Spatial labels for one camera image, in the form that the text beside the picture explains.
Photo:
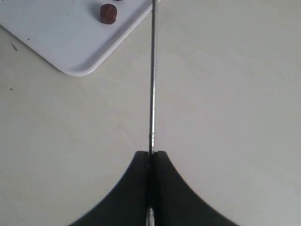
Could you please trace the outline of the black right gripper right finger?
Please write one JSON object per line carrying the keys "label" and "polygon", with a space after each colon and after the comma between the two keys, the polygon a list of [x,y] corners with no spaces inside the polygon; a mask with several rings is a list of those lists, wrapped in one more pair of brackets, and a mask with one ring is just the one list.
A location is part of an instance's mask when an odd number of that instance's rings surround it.
{"label": "black right gripper right finger", "polygon": [[164,151],[152,156],[155,222],[158,226],[234,226],[184,181]]}

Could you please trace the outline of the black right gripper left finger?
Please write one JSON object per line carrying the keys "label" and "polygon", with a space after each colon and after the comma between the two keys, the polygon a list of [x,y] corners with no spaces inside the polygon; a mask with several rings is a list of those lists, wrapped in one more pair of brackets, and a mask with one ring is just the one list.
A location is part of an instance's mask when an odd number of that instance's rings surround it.
{"label": "black right gripper left finger", "polygon": [[146,225],[148,153],[137,151],[114,188],[73,226]]}

